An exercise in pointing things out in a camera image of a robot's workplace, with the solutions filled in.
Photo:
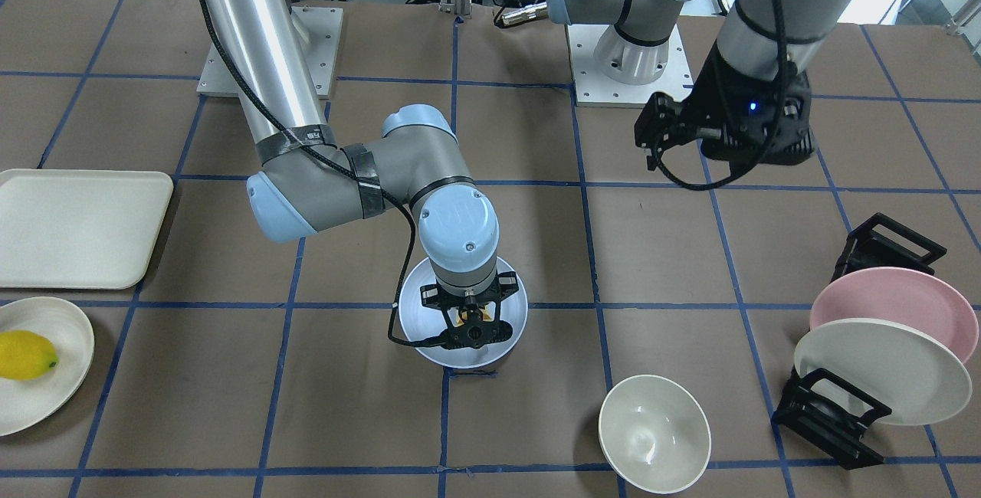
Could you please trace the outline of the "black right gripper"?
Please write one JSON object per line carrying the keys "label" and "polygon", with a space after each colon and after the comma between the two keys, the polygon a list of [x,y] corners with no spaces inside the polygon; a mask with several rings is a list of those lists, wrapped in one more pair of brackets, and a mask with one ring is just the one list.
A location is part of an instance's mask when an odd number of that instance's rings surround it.
{"label": "black right gripper", "polygon": [[466,293],[459,297],[438,283],[422,287],[422,306],[439,310],[446,327],[437,336],[420,340],[420,347],[479,349],[510,340],[514,330],[508,321],[501,319],[501,303],[518,290],[519,283],[514,271],[495,275],[490,285],[476,295]]}

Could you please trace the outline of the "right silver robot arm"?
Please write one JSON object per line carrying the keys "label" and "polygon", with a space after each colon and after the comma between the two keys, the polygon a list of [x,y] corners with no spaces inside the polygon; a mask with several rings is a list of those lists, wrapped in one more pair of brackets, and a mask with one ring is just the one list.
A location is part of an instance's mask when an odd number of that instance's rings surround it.
{"label": "right silver robot arm", "polygon": [[267,238],[290,242],[394,208],[408,222],[408,244],[423,247],[431,281],[411,287],[399,279],[390,316],[428,307],[444,327],[390,340],[445,350],[515,344],[505,309],[526,313],[526,296],[497,256],[497,213],[477,190],[444,114],[404,106],[383,121],[381,138],[341,146],[307,65],[297,0],[198,1],[248,115],[262,164],[248,180],[249,202]]}

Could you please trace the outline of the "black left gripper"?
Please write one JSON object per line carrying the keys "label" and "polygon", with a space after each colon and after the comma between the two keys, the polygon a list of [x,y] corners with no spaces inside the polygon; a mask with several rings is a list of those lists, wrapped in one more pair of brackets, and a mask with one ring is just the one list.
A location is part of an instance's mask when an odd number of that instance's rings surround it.
{"label": "black left gripper", "polygon": [[[742,166],[750,163],[772,129],[777,99],[772,79],[760,81],[743,75],[714,45],[686,99],[686,121],[720,131],[718,139],[702,142],[706,157]],[[784,108],[776,138],[760,160],[763,164],[796,165],[814,153],[809,123],[812,88],[806,72],[794,62],[789,62]]]}

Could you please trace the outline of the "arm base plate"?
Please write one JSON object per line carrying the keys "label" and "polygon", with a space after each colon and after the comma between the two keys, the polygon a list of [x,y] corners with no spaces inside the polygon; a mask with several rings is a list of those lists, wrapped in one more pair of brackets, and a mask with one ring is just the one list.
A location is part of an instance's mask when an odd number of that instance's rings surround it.
{"label": "arm base plate", "polygon": [[320,100],[332,97],[339,56],[343,10],[301,6],[290,9],[287,23],[268,27],[258,15],[245,17],[220,41],[234,56],[242,77],[256,83],[256,93],[274,84],[300,86],[302,76]]}
{"label": "arm base plate", "polygon": [[655,47],[629,43],[611,25],[566,29],[579,106],[642,108],[653,93],[680,101],[693,89],[678,28]]}

